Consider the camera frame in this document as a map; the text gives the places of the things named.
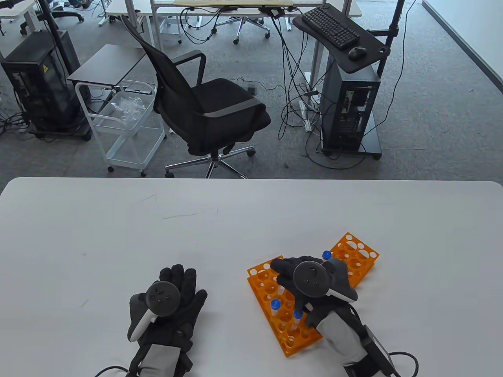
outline desktop computer case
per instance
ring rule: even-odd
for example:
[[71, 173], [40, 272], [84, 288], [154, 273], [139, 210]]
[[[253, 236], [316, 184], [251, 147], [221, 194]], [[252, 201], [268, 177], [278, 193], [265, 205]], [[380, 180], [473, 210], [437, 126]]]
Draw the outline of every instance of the desktop computer case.
[[372, 66], [346, 73], [329, 55], [319, 109], [323, 151], [357, 151], [365, 134], [380, 78]]
[[[59, 31], [73, 70], [80, 67], [68, 31]], [[51, 34], [31, 33], [2, 62], [37, 131], [64, 132], [74, 126], [80, 103]]]

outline wall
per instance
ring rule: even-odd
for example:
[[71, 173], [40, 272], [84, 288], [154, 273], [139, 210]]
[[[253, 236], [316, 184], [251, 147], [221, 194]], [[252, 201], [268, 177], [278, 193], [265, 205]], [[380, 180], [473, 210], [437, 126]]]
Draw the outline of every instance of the wall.
[[426, 0], [445, 22], [503, 77], [502, 0]]

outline glove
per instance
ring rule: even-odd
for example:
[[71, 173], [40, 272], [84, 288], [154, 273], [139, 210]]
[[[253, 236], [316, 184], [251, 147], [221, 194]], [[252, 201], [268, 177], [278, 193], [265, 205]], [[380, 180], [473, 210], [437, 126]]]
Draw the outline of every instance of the glove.
[[[180, 264], [164, 268], [159, 280], [169, 281], [180, 291], [180, 305], [167, 317], [157, 317], [139, 338], [140, 349], [131, 361], [128, 377], [182, 377], [190, 371], [192, 362], [187, 352], [192, 348], [196, 320], [208, 294], [196, 293], [196, 270], [186, 271]], [[130, 302], [131, 320], [137, 312], [133, 306], [144, 305], [145, 293], [135, 295]]]
[[347, 303], [334, 296], [323, 296], [318, 298], [308, 297], [301, 293], [293, 282], [293, 271], [301, 263], [305, 261], [313, 261], [322, 263], [323, 261], [312, 256], [302, 256], [300, 258], [274, 259], [271, 262], [271, 268], [276, 271], [279, 276], [277, 283], [288, 290], [295, 297], [295, 310], [297, 312], [306, 312], [316, 314], [308, 316], [306, 324], [310, 327], [316, 327], [318, 323], [324, 319], [334, 307], [345, 306]]
[[358, 334], [337, 314], [337, 312], [345, 312], [345, 317], [350, 314], [349, 317], [354, 317], [353, 320], [356, 324], [361, 325], [360, 319], [356, 315], [351, 315], [353, 314], [351, 305], [334, 296], [307, 297], [296, 288], [292, 279], [293, 271], [298, 264], [307, 260], [322, 263], [321, 259], [310, 256], [274, 259], [271, 262], [271, 268], [279, 273], [276, 282], [295, 297], [295, 310], [307, 313], [306, 325], [316, 328], [323, 335], [329, 347], [336, 353], [340, 364], [348, 367], [359, 366], [362, 362], [365, 365], [363, 373], [360, 373], [358, 369], [358, 373], [348, 372], [348, 374], [358, 377], [375, 375], [379, 368], [368, 360], [369, 356], [363, 348]]

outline gray carpet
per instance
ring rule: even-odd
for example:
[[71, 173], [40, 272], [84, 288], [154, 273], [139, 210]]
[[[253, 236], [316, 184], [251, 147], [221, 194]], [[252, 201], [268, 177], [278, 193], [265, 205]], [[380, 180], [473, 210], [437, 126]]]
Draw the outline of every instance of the gray carpet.
[[[357, 19], [365, 28], [382, 29], [389, 25], [394, 1], [358, 2], [363, 17]], [[115, 22], [98, 27], [98, 19], [91, 12], [77, 24], [75, 19], [60, 19], [61, 28], [70, 35], [81, 62], [89, 59], [105, 43], [135, 45], [124, 26]], [[272, 28], [270, 20], [266, 25]], [[175, 36], [165, 36], [164, 46], [169, 56], [176, 56], [199, 48], [208, 56], [205, 79], [226, 77], [236, 80], [259, 80], [268, 87], [283, 83], [281, 44], [272, 30], [271, 38], [264, 39], [261, 30], [250, 24], [244, 26], [239, 45], [232, 39], [237, 25], [222, 26], [208, 43], [194, 46], [187, 39], [181, 45]], [[19, 22], [4, 22], [5, 37], [0, 37], [0, 48], [6, 55], [22, 37]], [[208, 28], [199, 31], [205, 35]], [[284, 32], [291, 51], [298, 55], [302, 33], [295, 27]], [[401, 38], [392, 48], [382, 77], [382, 84], [374, 106], [376, 121], [380, 122], [391, 100], [401, 66]], [[309, 41], [302, 58], [302, 67], [310, 67]], [[256, 133], [252, 139], [257, 147], [253, 158], [246, 155], [229, 162], [250, 178], [319, 178], [319, 179], [446, 179], [493, 180], [503, 183], [503, 98], [495, 86], [454, 43], [418, 2], [410, 11], [405, 42], [405, 68], [387, 121], [379, 127], [383, 148], [380, 161], [367, 158], [359, 166], [343, 171], [328, 170], [314, 165], [305, 156], [307, 134], [302, 128], [286, 130], [277, 139], [281, 109], [285, 104], [283, 91], [259, 89], [260, 98], [268, 107], [272, 123]], [[184, 74], [195, 82], [197, 67], [187, 64]], [[154, 82], [154, 71], [145, 58], [131, 73], [131, 78]], [[12, 86], [3, 70], [0, 71], [0, 106], [8, 113], [16, 112]], [[292, 118], [296, 125], [299, 120]], [[358, 162], [354, 157], [327, 160], [314, 152], [318, 143], [313, 135], [308, 150], [317, 161], [336, 167]], [[169, 163], [189, 159], [186, 144], [176, 135], [169, 135], [149, 166], [148, 177], [163, 177], [163, 167]], [[201, 177], [205, 166], [175, 171], [177, 177]], [[136, 170], [116, 168], [107, 173], [94, 140], [61, 139], [46, 143], [28, 134], [8, 134], [0, 138], [0, 190], [17, 176], [78, 176], [78, 177], [138, 177]], [[231, 177], [217, 169], [214, 177]]]

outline black metal pole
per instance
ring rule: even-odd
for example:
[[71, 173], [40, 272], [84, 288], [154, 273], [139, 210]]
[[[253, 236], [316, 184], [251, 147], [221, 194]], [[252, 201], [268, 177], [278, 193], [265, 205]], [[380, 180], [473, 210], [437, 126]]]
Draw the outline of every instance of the black metal pole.
[[[385, 42], [386, 46], [388, 47], [391, 47], [391, 43], [393, 43], [393, 38], [398, 34], [398, 22], [400, 21], [404, 4], [405, 0], [398, 0], [396, 2], [395, 14], [393, 15], [393, 20], [391, 20], [391, 24], [389, 25], [389, 34]], [[387, 58], [388, 57], [382, 58], [381, 62], [379, 63], [379, 67], [377, 67], [377, 75], [379, 77], [382, 76], [382, 72], [384, 71], [384, 65], [386, 64]]]
[[47, 21], [47, 24], [49, 25], [49, 30], [52, 34], [52, 38], [54, 39], [54, 42], [56, 43], [56, 47], [59, 50], [59, 54], [61, 55], [61, 58], [63, 59], [63, 63], [66, 67], [66, 71], [68, 72], [68, 74], [72, 74], [73, 69], [71, 68], [71, 64], [70, 64], [70, 60], [68, 59], [68, 55], [66, 54], [66, 51], [63, 48], [61, 38], [60, 38], [58, 30], [56, 28], [56, 22], [54, 21], [52, 15], [51, 15], [51, 11], [49, 9], [49, 4], [45, 0], [38, 0], [38, 4], [40, 5], [40, 9], [42, 10], [42, 14], [44, 15], [44, 19]]

